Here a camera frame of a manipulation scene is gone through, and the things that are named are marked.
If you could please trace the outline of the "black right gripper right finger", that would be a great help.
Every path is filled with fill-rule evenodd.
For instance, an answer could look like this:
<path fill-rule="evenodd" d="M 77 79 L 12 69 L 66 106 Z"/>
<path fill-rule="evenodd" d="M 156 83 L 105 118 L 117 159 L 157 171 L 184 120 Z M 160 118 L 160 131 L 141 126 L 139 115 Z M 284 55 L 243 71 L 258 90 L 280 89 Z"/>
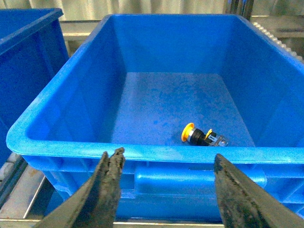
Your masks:
<path fill-rule="evenodd" d="M 245 173 L 216 154 L 217 204 L 226 228 L 302 228 L 304 220 L 285 207 Z"/>

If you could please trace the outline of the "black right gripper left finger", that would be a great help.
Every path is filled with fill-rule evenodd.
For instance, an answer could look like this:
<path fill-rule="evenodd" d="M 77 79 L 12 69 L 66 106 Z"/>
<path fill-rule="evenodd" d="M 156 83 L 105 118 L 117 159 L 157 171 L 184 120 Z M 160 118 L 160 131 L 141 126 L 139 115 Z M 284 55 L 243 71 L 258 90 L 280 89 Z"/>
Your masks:
<path fill-rule="evenodd" d="M 116 217 L 121 197 L 124 148 L 104 152 L 93 175 L 66 201 L 43 219 L 72 222 L 109 222 Z"/>

